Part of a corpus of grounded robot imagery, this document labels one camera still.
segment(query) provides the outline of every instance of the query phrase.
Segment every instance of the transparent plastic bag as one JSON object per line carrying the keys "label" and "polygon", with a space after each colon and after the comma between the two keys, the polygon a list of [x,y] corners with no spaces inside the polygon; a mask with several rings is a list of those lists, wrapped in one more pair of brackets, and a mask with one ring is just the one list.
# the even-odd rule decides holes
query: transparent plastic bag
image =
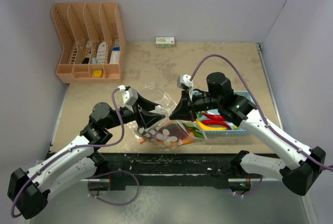
{"label": "transparent plastic bag", "polygon": [[167,92],[158,89],[154,82],[146,84],[138,93],[161,105],[152,112],[165,115],[163,120],[148,129],[139,129],[134,121],[127,124],[141,144],[151,142],[163,147],[175,147],[193,143],[198,139],[207,139],[204,131],[195,122],[169,120],[169,115],[177,104]]}

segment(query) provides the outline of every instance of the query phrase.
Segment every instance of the blue basket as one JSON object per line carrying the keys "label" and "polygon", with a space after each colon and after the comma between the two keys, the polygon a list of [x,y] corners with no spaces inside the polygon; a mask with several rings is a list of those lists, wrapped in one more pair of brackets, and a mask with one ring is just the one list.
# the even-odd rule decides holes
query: blue basket
{"label": "blue basket", "polygon": [[[247,91],[234,91],[234,93],[244,96],[253,102],[252,97],[250,96],[249,92],[247,92]],[[194,91],[194,95],[196,95],[196,94],[200,94],[200,92]],[[219,112],[217,109],[211,109],[208,111],[208,113],[211,113],[213,115],[219,115]],[[208,120],[208,118],[206,116],[200,116],[199,114],[197,115],[197,117],[200,121]],[[235,130],[214,130],[214,131],[204,130],[204,132],[205,132],[205,134],[211,134],[211,135],[247,135],[247,134],[250,134],[248,131],[241,129],[241,128],[238,128]]]}

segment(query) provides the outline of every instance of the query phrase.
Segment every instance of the purple cable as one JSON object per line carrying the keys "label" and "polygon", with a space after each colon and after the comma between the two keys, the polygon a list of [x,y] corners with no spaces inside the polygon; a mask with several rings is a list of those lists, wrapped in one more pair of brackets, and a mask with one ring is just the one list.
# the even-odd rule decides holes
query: purple cable
{"label": "purple cable", "polygon": [[[260,107],[258,101],[257,101],[257,100],[255,99],[255,97],[253,96],[252,92],[250,91],[250,89],[249,89],[248,85],[246,84],[244,78],[241,76],[241,74],[239,73],[239,71],[236,69],[235,65],[233,65],[233,63],[232,63],[231,61],[229,61],[227,58],[225,58],[224,56],[221,56],[221,55],[218,55],[218,54],[212,54],[212,55],[208,55],[208,56],[206,56],[203,60],[201,60],[201,62],[197,65],[197,67],[196,67],[195,70],[193,71],[190,81],[193,80],[195,74],[197,73],[197,71],[198,71],[199,67],[202,65],[202,63],[203,63],[205,60],[207,60],[208,58],[213,57],[213,56],[215,56],[215,57],[219,57],[219,58],[225,60],[225,61],[226,61],[228,64],[230,64],[230,66],[234,69],[234,71],[237,73],[238,77],[240,78],[241,82],[242,82],[243,85],[245,86],[246,90],[247,90],[247,91],[249,92],[249,94],[251,95],[251,97],[252,97],[254,103],[256,104],[256,106],[257,106],[257,108],[258,108],[259,114],[260,114],[262,120],[264,121],[264,123],[266,124],[266,126],[268,126],[268,128],[269,128],[269,129],[270,129],[270,130],[271,130],[271,131],[272,131],[277,137],[279,137],[281,140],[283,140],[284,142],[286,142],[287,144],[289,144],[290,146],[292,146],[294,149],[299,150],[299,147],[297,147],[297,145],[293,144],[293,143],[290,142],[288,139],[284,138],[282,135],[280,135],[278,132],[276,132],[275,129],[274,129],[272,126],[270,126],[270,125],[268,124],[268,121],[267,121],[267,119],[266,119],[266,117],[265,117],[265,115],[264,115],[264,112],[262,111],[262,109],[261,109],[261,107]],[[318,161],[315,160],[314,158],[312,158],[310,155],[308,155],[308,154],[307,154],[306,152],[304,152],[303,150],[301,150],[300,153],[301,153],[302,155],[304,155],[307,159],[309,159],[310,161],[312,161],[314,164],[316,164],[316,165],[322,167],[324,170],[327,169],[327,170],[333,172],[333,165],[326,166],[326,165],[324,165],[324,164],[318,162]]]}
{"label": "purple cable", "polygon": [[89,189],[89,185],[88,185],[88,192],[89,194],[94,197],[95,199],[101,201],[101,202],[104,202],[106,204],[109,204],[109,205],[112,205],[112,206],[125,206],[125,205],[128,205],[129,203],[132,203],[139,195],[139,190],[140,190],[140,184],[139,184],[139,181],[137,180],[137,178],[130,172],[128,171],[125,171],[125,170],[115,170],[115,171],[111,171],[111,172],[107,172],[107,173],[102,173],[100,175],[97,175],[97,176],[92,176],[90,177],[89,179],[94,179],[94,178],[98,178],[98,177],[102,177],[102,176],[107,176],[107,175],[111,175],[113,173],[127,173],[128,175],[132,176],[136,182],[136,185],[137,185],[137,190],[136,190],[136,193],[135,193],[135,196],[129,200],[128,202],[125,202],[125,203],[114,203],[114,202],[109,202],[109,201],[106,201],[100,197],[98,197],[97,195],[93,194],[90,189]]}
{"label": "purple cable", "polygon": [[237,194],[237,193],[235,193],[235,195],[240,196],[240,197],[247,197],[247,196],[250,196],[251,194],[253,194],[255,191],[258,190],[258,188],[259,188],[259,186],[260,186],[260,184],[261,184],[261,182],[262,182],[262,179],[263,179],[263,176],[260,177],[260,180],[259,180],[258,184],[254,187],[254,189],[252,189],[252,190],[251,190],[250,192],[248,192],[247,194]]}
{"label": "purple cable", "polygon": [[[77,148],[82,148],[82,147],[111,147],[111,146],[117,145],[118,143],[120,143],[120,142],[123,140],[123,138],[124,138],[124,132],[125,132],[124,122],[123,122],[123,119],[121,118],[120,112],[119,112],[119,110],[118,110],[118,108],[117,108],[116,100],[114,99],[114,94],[115,94],[117,91],[119,91],[119,88],[117,88],[117,89],[115,89],[115,90],[112,91],[111,98],[112,98],[112,103],[113,103],[114,109],[116,110],[116,114],[117,114],[117,116],[118,116],[118,118],[119,118],[119,122],[120,122],[120,126],[121,126],[121,136],[120,136],[119,140],[117,140],[116,142],[113,142],[113,143],[110,143],[110,144],[104,144],[104,145],[97,145],[97,144],[95,144],[95,145],[88,145],[88,144],[86,144],[86,145],[77,145],[77,146],[74,146],[74,147],[71,149],[71,151],[73,151],[73,150],[75,150],[75,149],[77,149]],[[49,161],[48,163],[46,163],[43,167],[40,168],[40,172],[44,171],[44,170],[45,170],[47,167],[49,167],[52,163],[54,163],[54,162],[57,161],[59,158],[63,157],[64,155],[68,154],[68,153],[71,152],[71,151],[66,150],[66,151],[64,151],[64,152],[62,152],[62,153],[60,153],[60,154],[58,154],[57,156],[55,156],[52,160],[50,160],[50,161]],[[124,171],[124,172],[127,173],[127,174],[129,174],[130,176],[132,176],[132,177],[135,179],[135,181],[137,182],[137,185],[139,186],[139,183],[138,183],[136,177],[135,177],[132,173],[127,172],[127,171]],[[11,215],[13,218],[17,218],[17,217],[20,217],[20,216],[22,215],[22,214],[18,214],[18,215],[15,214],[15,206],[16,206],[17,201],[18,201],[19,197],[21,196],[23,190],[26,189],[26,187],[29,185],[29,183],[32,182],[37,176],[38,176],[38,173],[33,174],[33,175],[28,179],[28,181],[26,181],[26,183],[21,187],[21,189],[20,189],[19,192],[17,193],[16,197],[14,198],[14,200],[13,200],[13,202],[12,202],[11,209],[10,209],[10,215]],[[127,202],[127,203],[123,203],[123,204],[126,205],[126,204],[129,204],[129,203],[131,203],[132,201],[134,201],[134,200],[136,199],[136,197],[137,197],[137,194],[134,196],[134,198],[133,198],[131,201],[129,201],[129,202]]]}

